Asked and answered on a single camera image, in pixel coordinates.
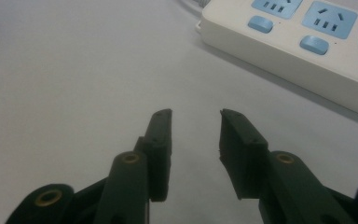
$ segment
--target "blue socket panel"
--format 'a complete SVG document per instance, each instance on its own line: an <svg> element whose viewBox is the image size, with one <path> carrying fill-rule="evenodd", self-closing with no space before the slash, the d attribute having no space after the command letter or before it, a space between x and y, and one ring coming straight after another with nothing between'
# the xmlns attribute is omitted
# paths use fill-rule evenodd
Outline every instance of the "blue socket panel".
<svg viewBox="0 0 358 224"><path fill-rule="evenodd" d="M323 2L313 2L302 21L304 26L346 39L357 19L357 13Z"/></svg>
<svg viewBox="0 0 358 224"><path fill-rule="evenodd" d="M283 19L295 14L302 0L255 0L252 7Z"/></svg>

